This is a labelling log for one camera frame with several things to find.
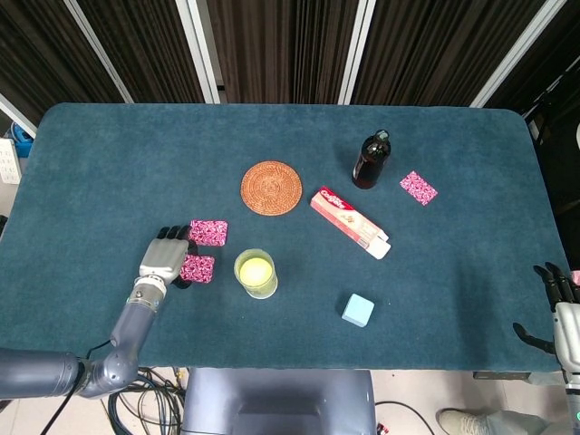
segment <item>robotic hand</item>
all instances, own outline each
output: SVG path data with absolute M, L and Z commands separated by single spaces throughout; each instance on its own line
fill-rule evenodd
M 580 434 L 580 287 L 557 266 L 534 266 L 546 286 L 554 318 L 554 342 L 540 340 L 521 324 L 513 324 L 517 336 L 526 344 L 556 355 L 562 367 L 565 391 L 574 434 Z
M 198 247 L 189 241 L 189 226 L 164 227 L 147 248 L 121 316 L 111 333 L 114 349 L 103 360 L 92 363 L 80 394 L 96 398 L 117 392 L 132 383 L 139 368 L 139 351 L 145 343 L 165 294 L 166 285 L 187 288 L 191 281 L 179 276 L 186 254 L 196 254 Z
M 98 361 L 73 353 L 0 348 L 0 399 L 70 396 L 98 398 L 122 390 L 137 378 L 138 357 L 160 309 L 167 285 L 188 287 L 179 277 L 186 254 L 198 248 L 189 226 L 164 227 L 147 248 L 139 277 L 115 325 L 112 350 Z

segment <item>white and red box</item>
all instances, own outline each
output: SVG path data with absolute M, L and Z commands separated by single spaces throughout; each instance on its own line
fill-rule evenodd
M 382 229 L 329 188 L 321 187 L 310 201 L 310 206 L 377 260 L 391 249 L 387 243 L 389 237 Z

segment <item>round rattan coaster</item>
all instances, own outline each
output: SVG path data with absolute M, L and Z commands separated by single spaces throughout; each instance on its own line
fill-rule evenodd
M 246 205 L 259 215 L 284 215 L 298 204 L 302 183 L 288 165 L 262 161 L 246 172 L 241 195 Z

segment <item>pink card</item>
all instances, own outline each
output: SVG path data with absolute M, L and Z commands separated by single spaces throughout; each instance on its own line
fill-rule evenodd
M 222 247 L 226 244 L 225 220 L 192 220 L 189 239 L 203 247 Z
M 180 275 L 185 280 L 207 284 L 214 275 L 215 262 L 213 256 L 186 256 Z
M 427 181 L 422 179 L 415 171 L 402 179 L 399 184 L 423 206 L 429 204 L 430 201 L 437 196 L 437 190 L 435 190 Z

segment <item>electrical outlet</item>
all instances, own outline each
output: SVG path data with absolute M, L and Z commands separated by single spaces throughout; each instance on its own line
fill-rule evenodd
M 0 139 L 0 176 L 6 184 L 20 184 L 20 164 L 11 139 Z

